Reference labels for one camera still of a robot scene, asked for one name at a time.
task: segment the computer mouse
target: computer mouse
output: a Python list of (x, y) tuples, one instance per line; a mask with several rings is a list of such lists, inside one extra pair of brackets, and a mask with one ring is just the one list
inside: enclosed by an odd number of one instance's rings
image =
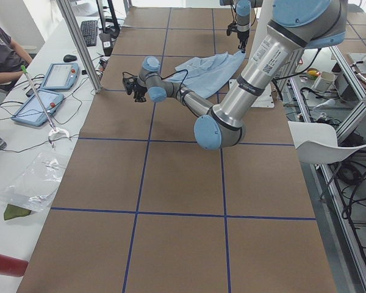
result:
[(72, 61), (76, 61), (76, 60), (77, 60), (77, 57), (75, 55), (68, 54), (63, 57), (64, 62), (72, 62)]

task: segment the red can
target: red can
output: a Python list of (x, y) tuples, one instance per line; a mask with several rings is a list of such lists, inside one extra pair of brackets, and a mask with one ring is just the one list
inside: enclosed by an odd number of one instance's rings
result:
[(0, 275), (21, 277), (24, 275), (28, 264), (28, 261), (22, 259), (0, 255)]

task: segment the keyboard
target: keyboard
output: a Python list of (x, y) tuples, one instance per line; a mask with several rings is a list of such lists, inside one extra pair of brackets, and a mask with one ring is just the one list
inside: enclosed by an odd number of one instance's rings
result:
[(98, 21), (85, 20), (80, 25), (81, 34), (84, 37), (87, 47), (96, 46), (96, 37), (98, 36)]

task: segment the light blue towel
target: light blue towel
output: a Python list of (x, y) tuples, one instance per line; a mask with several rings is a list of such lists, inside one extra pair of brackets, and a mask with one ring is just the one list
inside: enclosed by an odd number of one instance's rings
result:
[[(175, 67), (175, 69), (176, 71), (187, 69), (188, 75), (183, 83), (199, 96), (207, 99), (232, 78), (232, 75), (243, 63), (244, 58), (245, 53), (241, 51), (236, 52), (234, 55), (225, 52), (206, 58), (194, 57)], [(181, 82), (185, 74), (185, 71), (176, 73), (167, 80)]]

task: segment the green object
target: green object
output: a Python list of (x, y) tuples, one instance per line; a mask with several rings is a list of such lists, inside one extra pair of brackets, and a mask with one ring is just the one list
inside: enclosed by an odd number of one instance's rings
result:
[(12, 204), (8, 204), (7, 208), (4, 211), (4, 221), (18, 218), (18, 217), (25, 217), (31, 214), (29, 209), (24, 209), (19, 206), (13, 206)]

